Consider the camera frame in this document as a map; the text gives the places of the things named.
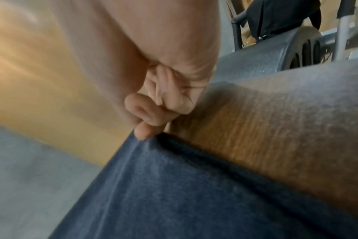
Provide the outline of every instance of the wooden floor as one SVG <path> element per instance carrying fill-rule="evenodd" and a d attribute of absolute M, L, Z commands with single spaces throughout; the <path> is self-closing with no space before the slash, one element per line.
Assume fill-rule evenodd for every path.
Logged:
<path fill-rule="evenodd" d="M 335 27 L 337 5 L 323 0 L 322 30 Z M 0 4 L 0 125 L 104 165 L 131 129 L 81 73 L 49 12 L 12 6 Z"/>

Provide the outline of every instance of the fabric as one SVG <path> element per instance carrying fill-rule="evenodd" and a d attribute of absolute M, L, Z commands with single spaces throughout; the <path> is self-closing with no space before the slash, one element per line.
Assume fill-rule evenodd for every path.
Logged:
<path fill-rule="evenodd" d="M 358 220 L 161 134 L 131 134 L 50 239 L 358 238 Z"/>
<path fill-rule="evenodd" d="M 247 9 L 251 35 L 268 39 L 301 26 L 311 16 L 314 27 L 321 25 L 319 0 L 254 0 Z"/>

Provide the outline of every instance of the black bag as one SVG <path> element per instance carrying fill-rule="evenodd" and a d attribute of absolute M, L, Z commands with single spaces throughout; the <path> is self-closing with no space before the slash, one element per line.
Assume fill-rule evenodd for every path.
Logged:
<path fill-rule="evenodd" d="M 301 26 L 310 17 L 312 25 L 321 25 L 319 0 L 254 0 L 247 9 L 251 35 L 258 41 Z"/>

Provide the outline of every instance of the gray floor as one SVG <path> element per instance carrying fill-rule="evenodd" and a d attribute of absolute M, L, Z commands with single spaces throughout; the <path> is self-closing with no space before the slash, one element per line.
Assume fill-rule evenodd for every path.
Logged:
<path fill-rule="evenodd" d="M 0 239 L 47 238 L 99 171 L 0 127 Z"/>

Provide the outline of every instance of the skin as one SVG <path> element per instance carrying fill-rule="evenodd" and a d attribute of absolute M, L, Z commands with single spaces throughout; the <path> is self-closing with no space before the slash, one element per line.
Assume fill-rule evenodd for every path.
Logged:
<path fill-rule="evenodd" d="M 217 0 L 48 3 L 84 72 L 138 139 L 194 109 L 220 49 Z"/>

